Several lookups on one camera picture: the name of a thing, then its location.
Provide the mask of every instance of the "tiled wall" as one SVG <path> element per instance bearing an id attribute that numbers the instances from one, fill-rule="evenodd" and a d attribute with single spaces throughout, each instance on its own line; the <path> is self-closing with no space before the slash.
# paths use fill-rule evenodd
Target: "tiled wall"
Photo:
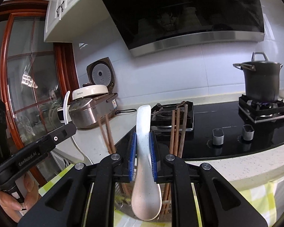
<path id="1" fill-rule="evenodd" d="M 116 74 L 119 104 L 137 104 L 245 90 L 244 75 L 233 63 L 250 61 L 264 51 L 284 64 L 284 4 L 261 0 L 265 40 L 260 43 L 215 43 L 181 47 L 132 57 L 111 18 L 73 42 L 79 83 L 89 82 L 86 67 L 109 57 Z M 284 88 L 284 66 L 280 73 Z"/>

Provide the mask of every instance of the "white lid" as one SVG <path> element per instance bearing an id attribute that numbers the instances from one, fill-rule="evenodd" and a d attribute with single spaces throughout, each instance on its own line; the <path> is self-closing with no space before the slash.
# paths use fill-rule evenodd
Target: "white lid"
<path id="1" fill-rule="evenodd" d="M 98 94 L 106 94 L 108 93 L 108 89 L 105 85 L 90 85 L 80 89 L 76 89 L 73 91 L 73 100 L 86 97 L 93 96 Z"/>

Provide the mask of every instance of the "white cable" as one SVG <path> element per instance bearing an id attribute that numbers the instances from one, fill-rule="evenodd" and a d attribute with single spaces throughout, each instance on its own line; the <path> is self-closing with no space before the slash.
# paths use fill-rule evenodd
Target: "white cable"
<path id="1" fill-rule="evenodd" d="M 68 91 L 64 97 L 64 103 L 63 103 L 63 118 L 64 118 L 64 123 L 67 125 L 68 124 L 68 119 L 67 119 L 67 103 L 68 103 L 68 98 L 70 95 L 70 91 Z M 73 136 L 70 137 L 71 141 L 75 145 L 76 149 L 83 155 L 83 163 L 87 166 L 94 164 L 79 148 L 77 145 L 75 138 Z"/>

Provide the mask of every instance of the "range hood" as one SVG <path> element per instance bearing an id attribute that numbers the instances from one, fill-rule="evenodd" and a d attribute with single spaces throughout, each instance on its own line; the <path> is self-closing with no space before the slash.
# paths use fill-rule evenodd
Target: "range hood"
<path id="1" fill-rule="evenodd" d="M 211 42 L 264 40 L 260 0 L 103 0 L 134 56 Z"/>

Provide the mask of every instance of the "hand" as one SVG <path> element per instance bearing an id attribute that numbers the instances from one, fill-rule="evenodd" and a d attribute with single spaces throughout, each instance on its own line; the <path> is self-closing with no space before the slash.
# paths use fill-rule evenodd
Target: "hand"
<path id="1" fill-rule="evenodd" d="M 27 195 L 24 199 L 24 206 L 27 210 L 30 210 L 41 196 L 38 192 L 38 185 L 34 182 L 34 180 L 31 179 L 28 173 L 25 173 L 23 183 L 27 190 Z M 14 197 L 3 191 L 0 191 L 0 205 L 12 220 L 14 220 L 16 223 L 19 222 L 21 216 L 17 211 L 21 211 L 22 206 Z"/>

